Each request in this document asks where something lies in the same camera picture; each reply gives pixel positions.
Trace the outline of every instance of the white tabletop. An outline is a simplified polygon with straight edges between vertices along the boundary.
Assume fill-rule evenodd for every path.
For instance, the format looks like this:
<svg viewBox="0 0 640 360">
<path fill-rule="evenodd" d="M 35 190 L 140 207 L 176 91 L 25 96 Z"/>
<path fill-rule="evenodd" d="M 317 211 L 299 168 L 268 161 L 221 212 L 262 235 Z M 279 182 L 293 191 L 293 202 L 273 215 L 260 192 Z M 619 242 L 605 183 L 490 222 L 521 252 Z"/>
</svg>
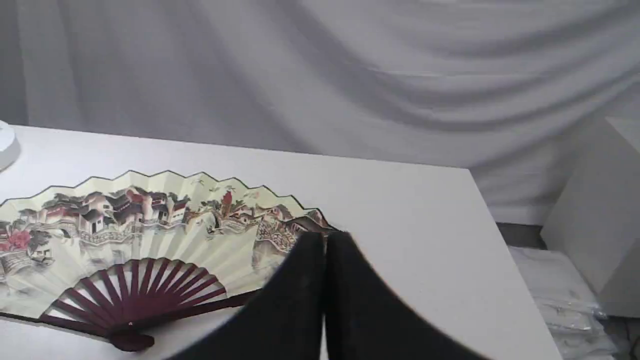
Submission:
<svg viewBox="0 0 640 360">
<path fill-rule="evenodd" d="M 268 185 L 318 207 L 350 231 L 390 287 L 448 335 L 494 360 L 560 355 L 468 170 L 198 143 L 15 127 L 22 154 L 0 172 L 0 201 L 49 185 L 127 170 L 206 171 Z M 0 320 L 13 360 L 158 359 L 185 347 L 232 311 L 161 329 L 144 354 L 44 326 Z"/>
</svg>

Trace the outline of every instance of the paper fan leaf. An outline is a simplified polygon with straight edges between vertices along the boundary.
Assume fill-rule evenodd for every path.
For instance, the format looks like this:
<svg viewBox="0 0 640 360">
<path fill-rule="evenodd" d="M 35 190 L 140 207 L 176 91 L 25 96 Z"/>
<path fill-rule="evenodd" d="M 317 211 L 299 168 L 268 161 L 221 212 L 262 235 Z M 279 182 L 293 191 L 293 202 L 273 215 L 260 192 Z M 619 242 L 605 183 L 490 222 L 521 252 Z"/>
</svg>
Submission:
<svg viewBox="0 0 640 360">
<path fill-rule="evenodd" d="M 109 337 L 238 306 L 307 231 L 333 228 L 236 178 L 130 171 L 52 186 L 0 206 L 0 312 Z"/>
</svg>

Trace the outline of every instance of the draped curtain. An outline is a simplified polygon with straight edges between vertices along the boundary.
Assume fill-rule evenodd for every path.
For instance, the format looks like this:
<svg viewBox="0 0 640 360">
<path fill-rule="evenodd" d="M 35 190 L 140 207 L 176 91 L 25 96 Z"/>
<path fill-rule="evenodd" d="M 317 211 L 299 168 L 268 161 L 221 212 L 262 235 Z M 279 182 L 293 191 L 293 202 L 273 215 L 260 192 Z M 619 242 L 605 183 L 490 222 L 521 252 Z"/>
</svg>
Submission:
<svg viewBox="0 0 640 360">
<path fill-rule="evenodd" d="M 29 125 L 470 168 L 504 222 L 639 79 L 638 1 L 17 4 Z"/>
</svg>

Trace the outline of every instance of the red flower painting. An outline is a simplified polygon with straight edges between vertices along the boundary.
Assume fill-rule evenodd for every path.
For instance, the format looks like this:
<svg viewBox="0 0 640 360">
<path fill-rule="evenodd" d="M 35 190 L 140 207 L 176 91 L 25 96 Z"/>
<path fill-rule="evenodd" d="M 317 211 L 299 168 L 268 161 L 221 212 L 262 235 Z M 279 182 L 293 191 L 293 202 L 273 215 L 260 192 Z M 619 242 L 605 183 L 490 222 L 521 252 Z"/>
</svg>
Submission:
<svg viewBox="0 0 640 360">
<path fill-rule="evenodd" d="M 13 230 L 11 235 L 9 235 L 7 242 L 0 243 L 0 251 L 24 250 L 27 248 L 30 239 L 31 235 L 29 235 L 29 231 Z"/>
</svg>

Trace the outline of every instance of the white box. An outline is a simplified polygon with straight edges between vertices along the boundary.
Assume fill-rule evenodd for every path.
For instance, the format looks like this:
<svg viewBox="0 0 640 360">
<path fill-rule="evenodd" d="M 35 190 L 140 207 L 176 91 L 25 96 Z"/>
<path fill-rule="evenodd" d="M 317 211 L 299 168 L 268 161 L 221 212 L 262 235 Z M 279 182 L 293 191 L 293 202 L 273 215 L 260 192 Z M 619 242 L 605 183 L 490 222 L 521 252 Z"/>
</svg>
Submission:
<svg viewBox="0 0 640 360">
<path fill-rule="evenodd" d="M 567 254 L 605 313 L 640 317 L 640 122 L 606 119 L 542 238 Z"/>
</svg>

